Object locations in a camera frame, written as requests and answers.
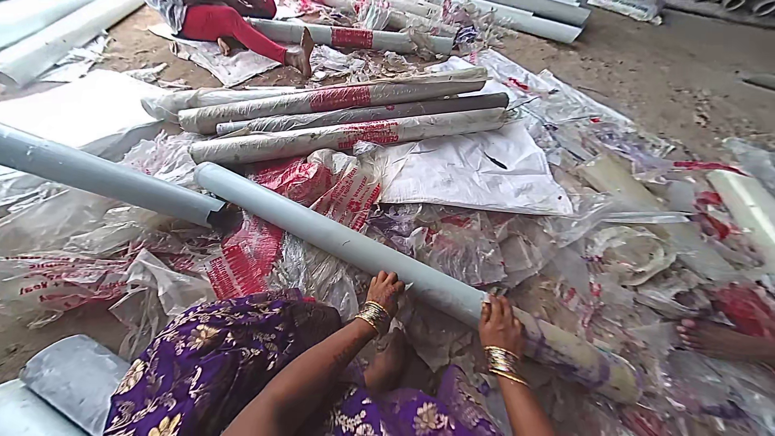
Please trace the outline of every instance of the woman's right hand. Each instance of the woman's right hand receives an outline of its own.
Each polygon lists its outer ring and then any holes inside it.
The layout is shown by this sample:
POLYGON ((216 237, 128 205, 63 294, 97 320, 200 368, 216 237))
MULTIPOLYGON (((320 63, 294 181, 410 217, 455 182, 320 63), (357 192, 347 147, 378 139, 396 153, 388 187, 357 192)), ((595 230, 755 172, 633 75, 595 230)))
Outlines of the woman's right hand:
POLYGON ((489 302, 482 302, 479 338, 483 347, 500 347, 522 357, 522 323, 506 297, 490 295, 489 302))

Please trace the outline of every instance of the white sheet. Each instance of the white sheet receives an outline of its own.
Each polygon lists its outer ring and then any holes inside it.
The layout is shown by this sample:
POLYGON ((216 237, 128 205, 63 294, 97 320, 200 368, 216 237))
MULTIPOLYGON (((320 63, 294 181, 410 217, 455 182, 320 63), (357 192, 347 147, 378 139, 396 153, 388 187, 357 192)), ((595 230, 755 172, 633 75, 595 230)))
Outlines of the white sheet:
POLYGON ((549 172, 546 155, 520 122, 377 153, 377 159, 387 162, 379 202, 429 202, 537 215, 573 213, 567 194, 549 172))

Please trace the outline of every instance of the dirt floor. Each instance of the dirt floor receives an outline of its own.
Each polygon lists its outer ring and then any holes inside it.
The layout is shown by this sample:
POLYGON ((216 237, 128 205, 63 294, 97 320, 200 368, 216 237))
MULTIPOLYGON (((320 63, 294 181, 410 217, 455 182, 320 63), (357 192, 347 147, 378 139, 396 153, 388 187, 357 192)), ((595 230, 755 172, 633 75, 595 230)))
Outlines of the dirt floor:
MULTIPOLYGON (((109 59, 97 68, 125 71, 165 62, 162 79, 194 87, 220 86, 209 72, 176 58, 168 41, 146 31, 159 22, 143 7, 110 32, 109 59)), ((652 26, 595 9, 570 46, 522 34, 499 49, 533 72, 558 78, 627 116, 651 133, 683 144, 692 158, 723 159, 721 140, 756 136, 775 140, 775 92, 742 83, 740 74, 775 73, 775 31, 665 11, 652 26)), ((248 85, 300 85, 292 68, 276 68, 248 85)), ((88 334, 113 351, 125 334, 106 303, 71 310, 45 327, 0 317, 0 382, 16 377, 26 360, 62 337, 88 334)))

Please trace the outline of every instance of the hand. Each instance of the hand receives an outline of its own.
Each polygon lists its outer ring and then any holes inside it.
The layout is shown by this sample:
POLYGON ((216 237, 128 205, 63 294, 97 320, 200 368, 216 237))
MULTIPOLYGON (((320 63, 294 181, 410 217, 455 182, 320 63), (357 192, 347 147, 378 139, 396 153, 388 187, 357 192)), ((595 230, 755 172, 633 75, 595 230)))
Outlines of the hand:
POLYGON ((394 317, 398 312, 398 296, 402 293, 404 293, 404 283, 398 280, 398 274, 380 271, 377 277, 371 279, 366 301, 378 303, 391 317, 394 317))
POLYGON ((501 347, 522 357, 522 323, 514 316, 506 297, 490 296, 489 303, 482 302, 479 338, 483 347, 501 347))

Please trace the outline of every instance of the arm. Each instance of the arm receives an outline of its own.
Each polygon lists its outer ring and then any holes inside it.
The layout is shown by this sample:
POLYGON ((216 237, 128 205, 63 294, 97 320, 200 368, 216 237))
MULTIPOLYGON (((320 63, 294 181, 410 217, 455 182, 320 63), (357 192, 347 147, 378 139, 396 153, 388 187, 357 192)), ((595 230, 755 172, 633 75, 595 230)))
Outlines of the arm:
MULTIPOLYGON (((394 272, 380 272, 371 279, 367 299, 383 306, 394 316, 396 299, 404 283, 394 272)), ((264 436, 295 434, 325 395, 339 374, 368 341, 375 329, 356 318, 344 328, 308 349, 283 368, 242 412, 222 436, 264 436)))
MULTIPOLYGON (((503 296, 490 296, 489 303, 482 302, 479 336, 485 347, 492 345, 522 356, 522 325, 503 296)), ((498 375, 498 384, 515 436, 554 436, 549 417, 528 386, 502 375, 498 375)))

